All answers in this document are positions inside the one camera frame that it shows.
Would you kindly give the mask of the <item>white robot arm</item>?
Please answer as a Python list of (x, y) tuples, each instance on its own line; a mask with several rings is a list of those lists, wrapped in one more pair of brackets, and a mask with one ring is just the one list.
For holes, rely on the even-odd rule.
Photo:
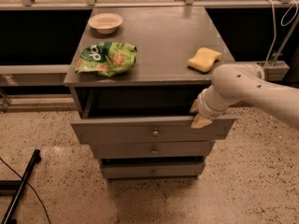
[(274, 118), (299, 128), (299, 90), (264, 80), (264, 71), (257, 64), (224, 64), (211, 75), (211, 85), (193, 102), (195, 114), (191, 127), (209, 125), (224, 114), (230, 105), (246, 102)]

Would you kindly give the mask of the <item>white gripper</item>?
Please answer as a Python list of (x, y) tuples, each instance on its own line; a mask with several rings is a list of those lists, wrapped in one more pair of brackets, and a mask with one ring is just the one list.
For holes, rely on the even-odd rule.
[(194, 129), (201, 129), (212, 123), (214, 119), (225, 112), (223, 98), (214, 88), (204, 89), (194, 100), (190, 108), (191, 114), (197, 114), (191, 124)]

